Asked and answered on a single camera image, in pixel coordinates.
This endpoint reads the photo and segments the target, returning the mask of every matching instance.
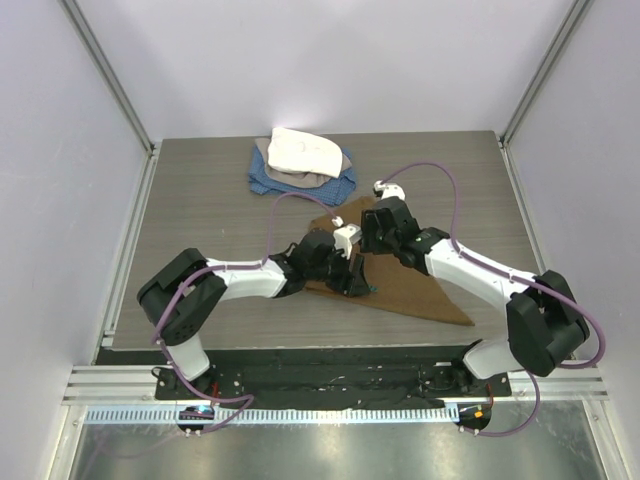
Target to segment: wire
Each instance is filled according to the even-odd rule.
[[[264,266],[265,263],[266,261],[264,263],[258,262],[253,265],[213,265],[211,267],[201,268],[200,270],[189,275],[187,279],[180,284],[180,286],[178,287],[178,290],[176,290],[176,293],[173,295],[173,297],[171,297],[171,300],[167,304],[167,308],[165,308],[164,312],[162,312],[162,315],[160,316],[160,320],[156,324],[156,328],[153,332],[153,335],[151,336],[151,343],[157,344],[158,342],[162,342],[161,333],[162,333],[162,330],[164,330],[164,327],[166,326],[167,322],[169,321],[169,317],[175,310],[176,305],[180,301],[180,298],[184,295],[184,292],[198,278],[200,278],[201,276],[209,272],[217,272],[219,270],[225,270],[225,269],[226,270],[245,270],[245,271],[259,270]]]
[[[529,417],[522,423],[521,425],[512,428],[511,430],[505,430],[504,432],[484,432],[484,431],[476,431],[469,427],[463,427],[465,432],[471,433],[473,435],[478,435],[480,437],[491,437],[491,438],[500,438],[500,437],[508,437],[509,435],[513,435],[515,433],[521,432],[525,428],[527,428],[538,415],[538,411],[540,410],[540,386],[536,381],[536,378],[529,372],[526,372],[531,379],[531,383],[533,383],[533,389],[536,392],[536,401],[533,404],[533,411],[529,415]]]
[[[212,404],[213,403],[229,404],[229,403],[244,402],[242,406],[238,408],[235,412],[233,412],[233,414],[230,415],[229,417],[225,418],[219,423],[216,423],[215,425],[210,425],[200,430],[201,434],[211,433],[211,432],[215,432],[216,430],[220,430],[229,422],[237,418],[242,412],[244,412],[247,408],[249,408],[249,405],[251,405],[251,403],[253,403],[254,397],[251,394],[242,395],[240,397],[234,397],[234,398],[217,398],[217,397],[211,397],[209,395],[205,395],[204,393],[199,391],[197,388],[195,388],[193,385],[191,385],[191,383],[186,379],[184,374],[180,371],[180,368],[178,368],[178,366],[175,364],[173,357],[171,356],[171,353],[167,349],[167,346],[164,344],[164,342],[160,343],[160,349],[162,350],[162,353],[164,353],[165,357],[167,357],[167,360],[169,361],[169,363],[173,366],[173,371],[176,373],[180,381],[184,384],[187,390],[189,390],[195,396],[202,398],[203,400],[207,400]]]
[[[578,363],[578,364],[571,364],[571,365],[560,364],[560,368],[581,369],[581,368],[592,367],[593,365],[597,364],[602,359],[602,357],[604,356],[607,342],[606,342],[606,339],[605,339],[604,331],[602,330],[602,326],[600,325],[600,323],[589,312],[587,312],[583,307],[578,305],[576,302],[571,300],[569,297],[567,297],[565,295],[562,295],[561,293],[558,293],[555,290],[552,290],[551,288],[548,288],[548,287],[546,287],[544,285],[541,285],[541,284],[539,284],[537,282],[532,282],[531,280],[528,280],[526,278],[518,277],[518,276],[515,276],[515,275],[511,276],[508,272],[505,272],[504,270],[502,270],[500,268],[497,268],[497,267],[495,267],[493,265],[489,265],[488,263],[483,262],[479,258],[476,258],[473,255],[470,255],[469,253],[465,252],[462,248],[460,248],[460,245],[458,244],[457,235],[456,235],[457,227],[458,227],[459,209],[460,209],[460,194],[458,192],[458,182],[456,181],[455,177],[453,176],[451,171],[446,166],[442,165],[441,163],[437,163],[437,162],[416,162],[416,163],[412,163],[412,164],[409,164],[409,165],[407,165],[405,167],[402,167],[399,170],[396,170],[391,175],[389,175],[385,179],[381,180],[381,183],[387,183],[389,180],[394,178],[396,175],[398,175],[398,174],[400,174],[400,173],[402,173],[402,172],[404,172],[406,170],[409,170],[410,168],[418,167],[418,166],[436,167],[436,168],[440,169],[442,172],[444,172],[444,174],[447,177],[449,177],[449,180],[451,181],[451,186],[453,187],[454,202],[453,202],[453,216],[451,218],[450,235],[451,235],[451,244],[453,245],[453,248],[456,250],[458,255],[460,255],[462,258],[465,258],[466,260],[468,260],[469,262],[473,263],[474,265],[477,265],[477,266],[479,266],[481,268],[484,268],[485,270],[493,272],[496,275],[499,275],[499,276],[501,276],[503,278],[510,279],[512,281],[515,281],[515,282],[518,282],[518,283],[520,283],[522,285],[526,285],[528,287],[535,288],[536,290],[539,290],[539,291],[549,295],[550,297],[553,297],[556,300],[559,300],[560,302],[564,303],[565,305],[567,305],[568,307],[572,308],[573,310],[578,312],[580,315],[582,315],[587,320],[587,322],[591,325],[591,327],[595,330],[596,336],[598,337],[598,350],[597,350],[596,354],[594,355],[594,357],[592,359],[590,359],[590,360],[587,360],[585,362]]]
[[[282,200],[283,198],[287,198],[287,197],[304,198],[306,200],[310,200],[312,202],[315,202],[318,205],[320,205],[320,207],[322,207],[331,216],[331,218],[334,218],[334,219],[338,218],[336,213],[331,208],[326,206],[324,203],[322,203],[317,198],[314,198],[311,195],[307,195],[306,193],[287,192],[287,193],[283,193],[282,195],[279,195],[278,198],[276,198],[276,200],[273,202],[273,205],[271,205],[271,214],[269,215],[269,231],[267,233],[267,252],[266,252],[264,258],[262,259],[262,264],[263,265],[269,259],[269,255],[271,255],[271,248],[272,248],[272,241],[273,241],[273,225],[275,224],[276,207],[278,206],[278,203],[280,203],[280,200]]]
[[[162,438],[161,440],[159,440],[158,442],[154,443],[150,447],[145,448],[141,452],[133,453],[133,454],[114,453],[111,450],[108,450],[105,447],[108,437],[109,435],[107,434],[107,432],[102,432],[102,434],[95,435],[94,440],[96,442],[96,445],[95,445],[95,448],[93,449],[93,452],[91,453],[91,456],[87,460],[87,463],[85,464],[84,469],[82,470],[82,474],[79,477],[80,480],[86,480],[88,478],[89,472],[93,468],[93,464],[98,459],[98,455],[100,453],[111,458],[116,458],[118,460],[136,460],[138,458],[144,457],[145,455],[148,455],[149,453],[156,450],[158,447],[164,445],[165,443],[169,443],[170,441],[173,441],[176,438],[182,437],[182,434],[174,433],[174,434],[168,435]]]
[[[489,393],[489,410],[491,410],[495,403],[495,399],[493,398],[493,390],[491,389],[491,384],[489,382],[487,382],[487,393]]]

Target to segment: aluminum frame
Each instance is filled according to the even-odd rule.
[[[60,435],[60,441],[54,457],[49,480],[68,478],[76,450],[80,441],[82,426],[89,409],[94,406],[128,406],[128,410],[144,414],[150,407],[168,407],[177,405],[200,404],[201,401],[166,402],[157,401],[153,394],[156,378],[151,374],[152,365],[134,366],[87,366],[75,367],[69,378],[64,394],[63,408],[67,415]],[[535,394],[531,381],[524,372],[509,373],[513,394],[510,397],[495,398],[496,402],[531,402]],[[583,402],[585,413],[593,433],[598,452],[607,476],[612,479],[631,478],[620,449],[620,439],[615,430],[615,417],[612,418],[609,398],[600,371],[597,368],[584,370],[557,369],[549,377],[538,379],[543,402],[575,401]],[[484,397],[450,398],[449,403],[486,401]],[[288,419],[286,423],[309,423],[304,416]]]
[[[147,164],[144,167],[138,194],[131,211],[129,226],[120,248],[113,286],[105,308],[103,329],[96,348],[97,355],[101,347],[109,347],[113,341],[113,334],[122,305],[124,286],[128,279],[160,148],[159,145],[154,145],[149,138],[144,125],[127,97],[77,0],[58,1],[87,48],[98,72],[111,90],[114,100],[148,153]],[[533,223],[528,214],[526,198],[520,187],[517,171],[512,162],[509,143],[518,131],[538,92],[543,88],[554,65],[558,62],[567,42],[586,14],[592,1],[574,1],[545,53],[536,74],[514,111],[504,134],[499,139],[505,166],[516,194],[536,261],[541,270],[545,270],[543,254],[536,240]],[[144,408],[149,405],[167,403],[157,402],[153,398],[156,380],[151,375],[151,368],[151,366],[145,365],[127,367],[89,366],[75,367],[73,369],[65,391],[63,406],[61,407],[64,421],[61,425],[57,449],[49,470],[48,478],[50,480],[65,480],[71,473],[89,406],[124,404],[131,405],[134,408],[136,406]],[[509,379],[513,395],[511,397],[496,398],[497,402],[531,401],[534,399],[533,388],[526,374],[510,373]],[[556,370],[549,378],[540,379],[539,384],[542,401],[576,399],[583,401],[607,475],[615,479],[630,478],[626,468],[627,463],[624,461],[624,451],[620,449],[619,437],[616,434],[618,419],[615,417],[608,401],[605,385],[598,369]],[[475,400],[482,401],[486,399],[477,398]]]
[[[84,16],[84,13],[82,13],[82,9],[78,5],[78,2],[76,0],[58,0],[58,2],[67,14],[67,17],[69,18],[69,21],[73,25],[74,29],[80,36],[80,40],[86,47],[89,56],[93,60],[93,64],[96,66],[96,69],[100,73],[100,76],[104,79],[107,86],[109,87],[109,90],[113,94],[113,99],[120,107],[120,110],[129,122],[129,125],[133,129],[134,133],[138,137],[142,148],[144,148],[147,154],[150,155],[153,152],[153,142],[149,138],[144,125],[140,121],[138,114],[133,108],[129,97],[127,96],[124,88],[122,87],[122,84],[120,83],[120,80],[118,80],[118,76],[109,63],[104,50],[102,50],[102,46],[93,33],[91,25],[89,25],[89,22]]]

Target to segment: metal floor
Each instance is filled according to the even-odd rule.
[[[491,430],[513,428],[531,408],[530,402],[494,405]],[[176,430],[169,425],[85,426],[70,478],[606,478],[582,402],[544,402],[533,424],[507,438],[474,438],[450,423],[227,427],[202,438],[175,438],[135,459],[94,456],[97,438],[112,455],[137,455]]]
[[[458,235],[469,248],[510,266],[536,264],[493,132],[389,133],[328,136],[353,154],[358,188],[415,161],[448,165],[461,189]],[[114,338],[115,349],[147,349],[151,325],[135,300],[138,289],[186,247],[221,260],[264,255],[273,196],[249,192],[253,138],[179,139],[162,144]],[[448,179],[420,167],[397,178],[421,226],[449,230],[453,196]],[[281,202],[274,248],[299,240],[323,212],[298,199]],[[461,327],[374,310],[309,293],[282,300],[225,302],[201,331],[206,348],[462,344],[494,338],[504,320],[477,298],[443,285],[475,321]]]

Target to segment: blue cloth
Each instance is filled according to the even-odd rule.
[[[351,153],[342,149],[351,159]],[[281,194],[285,192],[300,192],[317,198],[325,205],[335,207],[342,205],[347,197],[356,189],[356,173],[353,167],[340,173],[338,178],[332,178],[327,183],[315,188],[298,188],[270,178],[264,171],[264,159],[258,147],[253,147],[253,159],[249,167],[249,188],[259,195]]]

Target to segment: gray wood grain surface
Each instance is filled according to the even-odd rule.
[[[461,189],[458,236],[469,248],[510,266],[536,271],[515,196],[493,132],[329,135],[353,154],[358,188],[415,161],[448,165]],[[275,197],[249,191],[253,138],[165,140],[153,180],[122,311],[116,349],[151,348],[152,326],[135,300],[138,289],[186,247],[208,257],[252,260],[265,252],[267,217]],[[448,179],[419,167],[397,178],[420,225],[449,230],[453,195]],[[275,251],[306,232],[322,214],[300,199],[280,203]],[[216,307],[201,331],[206,348],[342,345],[460,344],[495,338],[506,325],[491,307],[443,284],[476,322],[460,327],[392,314],[310,293],[267,300],[249,298]]]

